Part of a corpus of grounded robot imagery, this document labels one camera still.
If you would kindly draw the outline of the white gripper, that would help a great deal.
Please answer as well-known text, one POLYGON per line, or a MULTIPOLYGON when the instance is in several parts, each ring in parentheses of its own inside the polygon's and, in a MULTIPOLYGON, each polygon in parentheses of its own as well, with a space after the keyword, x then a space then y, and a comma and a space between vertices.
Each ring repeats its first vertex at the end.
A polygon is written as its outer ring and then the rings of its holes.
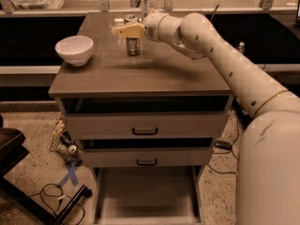
POLYGON ((152 12, 143 19, 142 24, 132 23, 114 26, 112 34, 119 38, 118 45, 125 52, 128 50, 127 38, 141 38, 144 34, 149 40, 159 42, 159 25, 166 16, 167 13, 152 12))

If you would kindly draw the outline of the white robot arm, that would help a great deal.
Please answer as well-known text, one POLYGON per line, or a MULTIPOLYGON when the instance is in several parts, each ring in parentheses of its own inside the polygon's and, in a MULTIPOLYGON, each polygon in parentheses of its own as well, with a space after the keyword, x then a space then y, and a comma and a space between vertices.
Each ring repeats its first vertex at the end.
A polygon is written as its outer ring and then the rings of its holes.
POLYGON ((253 118, 239 145, 235 225, 300 225, 300 97, 226 42, 202 14, 176 18, 153 10, 112 33, 210 60, 253 118))

